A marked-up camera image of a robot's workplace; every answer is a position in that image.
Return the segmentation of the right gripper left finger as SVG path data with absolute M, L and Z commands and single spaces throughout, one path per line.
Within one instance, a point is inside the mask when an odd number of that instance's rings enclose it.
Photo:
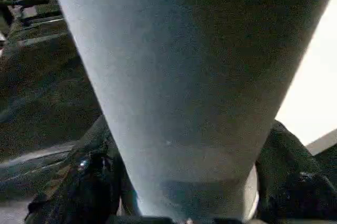
M 136 193 L 99 118 L 29 203 L 25 223 L 106 223 L 119 212 L 137 213 Z

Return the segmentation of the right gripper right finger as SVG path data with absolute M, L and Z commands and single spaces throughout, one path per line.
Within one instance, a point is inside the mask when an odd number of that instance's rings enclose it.
M 336 186 L 281 122 L 273 123 L 255 165 L 259 219 L 267 223 L 336 220 Z

